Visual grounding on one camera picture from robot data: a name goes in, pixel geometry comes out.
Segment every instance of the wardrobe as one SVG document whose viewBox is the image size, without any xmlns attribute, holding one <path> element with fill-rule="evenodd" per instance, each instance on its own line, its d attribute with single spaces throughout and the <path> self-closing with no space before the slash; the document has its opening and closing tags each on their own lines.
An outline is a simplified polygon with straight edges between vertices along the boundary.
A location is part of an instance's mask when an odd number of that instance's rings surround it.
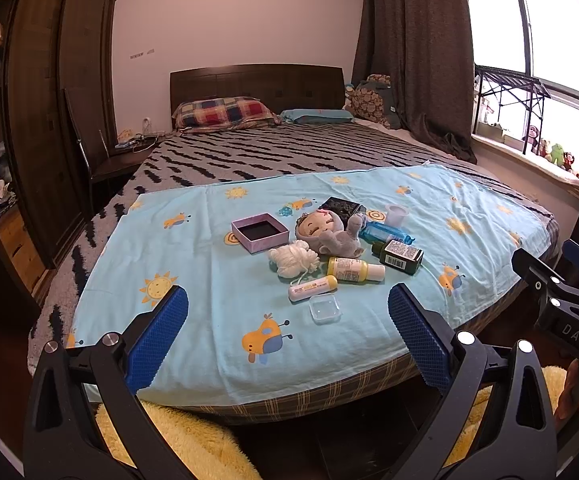
<svg viewBox="0 0 579 480">
<path fill-rule="evenodd" d="M 115 0 L 0 0 L 0 325 L 29 330 L 87 220 L 87 169 L 64 88 L 96 95 L 116 144 Z"/>
</svg>

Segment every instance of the screw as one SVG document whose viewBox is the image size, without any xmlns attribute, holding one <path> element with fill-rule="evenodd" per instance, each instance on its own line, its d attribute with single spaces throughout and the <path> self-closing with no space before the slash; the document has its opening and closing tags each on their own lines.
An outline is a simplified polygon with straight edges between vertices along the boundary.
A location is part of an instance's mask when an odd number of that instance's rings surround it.
<svg viewBox="0 0 579 480">
<path fill-rule="evenodd" d="M 529 341 L 526 341 L 524 339 L 521 339 L 519 341 L 519 349 L 522 352 L 525 352 L 525 354 L 529 354 L 532 351 L 533 346 L 531 345 L 531 343 Z"/>
<path fill-rule="evenodd" d="M 48 341 L 47 343 L 45 343 L 44 350 L 48 354 L 53 354 L 55 351 L 58 350 L 58 343 L 56 341 Z"/>
<path fill-rule="evenodd" d="M 119 342 L 119 335 L 116 332 L 108 332 L 103 336 L 105 346 L 114 346 Z"/>
<path fill-rule="evenodd" d="M 458 332 L 457 338 L 463 345 L 471 345 L 476 341 L 476 338 L 470 332 Z"/>
</svg>

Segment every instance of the wardrobe door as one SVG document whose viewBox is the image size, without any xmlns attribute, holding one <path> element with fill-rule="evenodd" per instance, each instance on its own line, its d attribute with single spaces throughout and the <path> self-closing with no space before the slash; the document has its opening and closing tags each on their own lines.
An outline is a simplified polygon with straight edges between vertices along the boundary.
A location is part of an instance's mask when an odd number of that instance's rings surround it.
<svg viewBox="0 0 579 480">
<path fill-rule="evenodd" d="M 25 224 L 47 267 L 82 224 L 76 153 L 61 128 L 57 53 L 63 0 L 19 0 L 6 63 L 9 147 Z"/>
<path fill-rule="evenodd" d="M 92 95 L 92 129 L 86 136 L 103 136 L 110 146 L 116 144 L 109 135 L 106 107 L 111 104 L 108 54 L 111 51 L 111 27 L 106 27 L 110 17 L 109 0 L 65 0 L 58 38 L 58 86 L 87 88 Z M 65 99 L 59 100 L 63 128 L 72 135 L 72 123 L 66 110 Z"/>
</svg>

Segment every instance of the open box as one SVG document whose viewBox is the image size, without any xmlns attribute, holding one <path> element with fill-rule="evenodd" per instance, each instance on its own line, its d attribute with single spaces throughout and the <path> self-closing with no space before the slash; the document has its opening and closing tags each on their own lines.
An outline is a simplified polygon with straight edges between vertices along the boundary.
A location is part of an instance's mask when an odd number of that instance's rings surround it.
<svg viewBox="0 0 579 480">
<path fill-rule="evenodd" d="M 250 253 L 265 251 L 290 241 L 290 231 L 269 213 L 234 220 L 232 232 Z"/>
</svg>

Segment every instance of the wall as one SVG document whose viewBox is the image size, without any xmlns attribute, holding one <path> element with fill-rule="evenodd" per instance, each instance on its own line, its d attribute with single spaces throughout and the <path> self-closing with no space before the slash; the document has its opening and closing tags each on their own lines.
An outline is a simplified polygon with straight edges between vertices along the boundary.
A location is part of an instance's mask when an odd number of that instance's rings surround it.
<svg viewBox="0 0 579 480">
<path fill-rule="evenodd" d="M 362 0 L 117 0 L 117 130 L 140 132 L 144 117 L 154 131 L 169 130 L 169 74 L 177 70 L 302 63 L 340 66 L 350 80 L 361 10 Z"/>
<path fill-rule="evenodd" d="M 560 225 L 559 243 L 572 234 L 579 215 L 579 199 L 565 191 L 546 176 L 541 176 L 525 164 L 472 142 L 478 165 L 495 174 L 502 182 L 521 192 L 551 211 Z"/>
</svg>

